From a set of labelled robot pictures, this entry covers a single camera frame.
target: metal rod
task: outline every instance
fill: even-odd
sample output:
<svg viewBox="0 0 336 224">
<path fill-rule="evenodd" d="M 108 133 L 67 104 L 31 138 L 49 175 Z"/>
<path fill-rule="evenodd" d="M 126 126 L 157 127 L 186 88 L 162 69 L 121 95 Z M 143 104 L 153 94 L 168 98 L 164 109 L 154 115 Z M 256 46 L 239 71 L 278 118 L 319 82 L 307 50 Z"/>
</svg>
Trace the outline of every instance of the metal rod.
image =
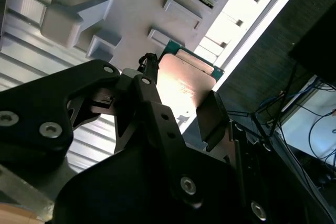
<svg viewBox="0 0 336 224">
<path fill-rule="evenodd" d="M 258 119 L 257 119 L 257 117 L 256 117 L 256 115 L 255 115 L 254 113 L 251 115 L 251 118 L 252 118 L 254 124 L 257 126 L 257 129 L 258 129 L 258 131 L 261 133 L 262 137 L 263 137 L 264 139 L 267 139 L 267 138 L 268 138 L 268 135 L 267 135 L 266 132 L 264 131 L 262 125 L 259 123 L 259 121 L 258 121 Z"/>
</svg>

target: silver screw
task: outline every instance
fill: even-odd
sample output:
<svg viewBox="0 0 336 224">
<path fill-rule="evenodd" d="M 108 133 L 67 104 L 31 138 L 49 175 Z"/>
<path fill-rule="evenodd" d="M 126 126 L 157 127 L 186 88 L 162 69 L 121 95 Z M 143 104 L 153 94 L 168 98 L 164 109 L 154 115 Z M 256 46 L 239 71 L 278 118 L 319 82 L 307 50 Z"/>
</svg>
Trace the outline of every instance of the silver screw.
<svg viewBox="0 0 336 224">
<path fill-rule="evenodd" d="M 0 126 L 8 127 L 16 124 L 19 116 L 12 111 L 0 111 Z"/>
<path fill-rule="evenodd" d="M 108 73 L 113 73 L 113 69 L 109 67 L 104 67 L 104 70 Z"/>
<path fill-rule="evenodd" d="M 181 178 L 181 187 L 189 195 L 194 195 L 196 193 L 196 185 L 188 177 Z"/>
<path fill-rule="evenodd" d="M 62 127 L 57 123 L 47 122 L 47 123 L 43 123 L 40 126 L 39 131 L 40 131 L 40 134 L 44 137 L 57 138 L 62 133 Z"/>
<path fill-rule="evenodd" d="M 265 210 L 261 207 L 261 205 L 259 205 L 258 203 L 256 203 L 255 201 L 251 202 L 251 208 L 252 208 L 252 212 L 261 220 L 261 221 L 265 221 L 266 220 L 266 213 Z"/>
<path fill-rule="evenodd" d="M 150 80 L 147 80 L 146 78 L 142 78 L 142 81 L 143 81 L 144 83 L 146 83 L 146 84 L 150 84 L 150 83 L 151 83 Z"/>
</svg>

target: dark wall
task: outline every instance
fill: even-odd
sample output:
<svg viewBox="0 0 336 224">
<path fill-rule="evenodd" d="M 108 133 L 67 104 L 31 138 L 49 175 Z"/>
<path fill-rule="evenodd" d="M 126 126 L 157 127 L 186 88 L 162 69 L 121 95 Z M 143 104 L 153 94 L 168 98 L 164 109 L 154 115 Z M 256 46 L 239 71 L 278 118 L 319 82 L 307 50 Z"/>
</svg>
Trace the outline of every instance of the dark wall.
<svg viewBox="0 0 336 224">
<path fill-rule="evenodd" d="M 290 0 L 219 89 L 226 109 L 252 112 L 265 99 L 277 96 L 286 87 L 295 64 L 288 52 L 334 2 Z M 312 75 L 299 66 L 290 93 L 299 91 Z M 276 110 L 277 106 L 273 106 L 270 114 Z M 266 121 L 269 116 L 264 113 L 260 118 Z M 234 119 L 250 123 L 247 119 Z M 195 142 L 198 137 L 197 123 L 193 122 L 185 138 L 187 142 Z"/>
</svg>

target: wooden surface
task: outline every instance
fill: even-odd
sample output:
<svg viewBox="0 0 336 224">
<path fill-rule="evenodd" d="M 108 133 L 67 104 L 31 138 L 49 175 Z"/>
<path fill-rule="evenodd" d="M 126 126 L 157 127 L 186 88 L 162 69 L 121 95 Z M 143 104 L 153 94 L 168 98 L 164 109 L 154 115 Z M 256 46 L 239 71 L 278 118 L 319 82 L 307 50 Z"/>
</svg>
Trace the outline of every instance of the wooden surface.
<svg viewBox="0 0 336 224">
<path fill-rule="evenodd" d="M 0 223 L 1 224 L 43 224 L 37 220 L 37 216 L 22 208 L 0 204 Z"/>
<path fill-rule="evenodd" d="M 265 99 L 277 96 L 286 87 L 295 64 L 288 52 L 335 1 L 290 0 L 219 89 L 226 109 L 252 112 Z M 312 76 L 306 72 L 298 67 L 290 93 L 298 92 Z M 271 108 L 270 113 L 274 114 L 277 108 Z M 266 113 L 260 115 L 262 121 L 268 118 Z M 250 124 L 245 118 L 234 119 Z M 196 122 L 184 136 L 187 142 L 199 138 Z"/>
</svg>

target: black panel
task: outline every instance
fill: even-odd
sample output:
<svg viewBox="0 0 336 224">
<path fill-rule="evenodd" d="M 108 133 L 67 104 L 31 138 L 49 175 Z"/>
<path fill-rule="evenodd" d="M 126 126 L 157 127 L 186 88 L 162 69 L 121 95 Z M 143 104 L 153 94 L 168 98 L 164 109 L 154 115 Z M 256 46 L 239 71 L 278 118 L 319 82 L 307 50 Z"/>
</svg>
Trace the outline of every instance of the black panel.
<svg viewBox="0 0 336 224">
<path fill-rule="evenodd" d="M 290 55 L 326 82 L 336 82 L 335 71 L 336 3 L 296 44 Z"/>
</svg>

